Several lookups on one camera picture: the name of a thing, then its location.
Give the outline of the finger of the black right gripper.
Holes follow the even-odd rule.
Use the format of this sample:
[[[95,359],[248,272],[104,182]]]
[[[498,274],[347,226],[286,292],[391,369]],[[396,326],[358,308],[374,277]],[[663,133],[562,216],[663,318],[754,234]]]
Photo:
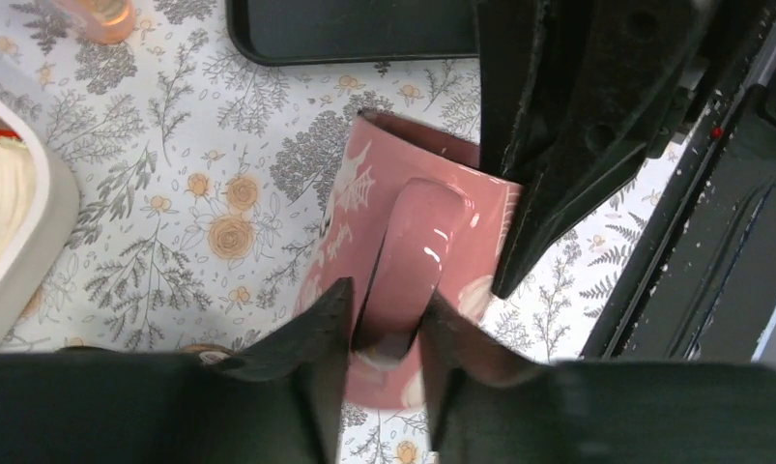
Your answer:
[[[538,154],[492,291],[507,298],[566,231],[633,179],[714,14],[710,1],[550,1]]]
[[[480,167],[526,184],[550,135],[534,102],[552,3],[490,0],[474,3],[480,62]]]

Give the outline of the pink glass mug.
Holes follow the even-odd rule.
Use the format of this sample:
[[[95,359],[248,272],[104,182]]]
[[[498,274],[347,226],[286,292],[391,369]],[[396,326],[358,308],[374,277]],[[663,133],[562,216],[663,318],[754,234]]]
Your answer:
[[[430,298],[471,322],[491,303],[522,187],[478,165],[467,140],[392,113],[357,114],[295,305],[303,312],[337,279],[353,281],[364,344],[350,362],[349,402],[421,406],[413,333]]]

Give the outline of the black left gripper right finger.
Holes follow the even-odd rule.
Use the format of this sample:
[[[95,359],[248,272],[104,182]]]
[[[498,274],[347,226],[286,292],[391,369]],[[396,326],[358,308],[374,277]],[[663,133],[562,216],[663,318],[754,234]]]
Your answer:
[[[443,463],[776,463],[776,370],[762,364],[542,364],[441,295],[418,342]]]

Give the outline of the black serving tray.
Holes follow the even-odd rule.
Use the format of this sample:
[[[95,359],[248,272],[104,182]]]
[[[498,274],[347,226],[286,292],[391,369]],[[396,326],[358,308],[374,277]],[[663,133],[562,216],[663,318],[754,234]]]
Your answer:
[[[228,35],[267,67],[474,58],[463,0],[234,0]]]

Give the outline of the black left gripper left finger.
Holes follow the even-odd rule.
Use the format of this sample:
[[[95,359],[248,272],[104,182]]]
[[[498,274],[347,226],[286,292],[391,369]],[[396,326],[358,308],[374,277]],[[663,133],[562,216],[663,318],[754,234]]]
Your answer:
[[[215,363],[75,348],[0,354],[0,463],[332,463],[353,281]]]

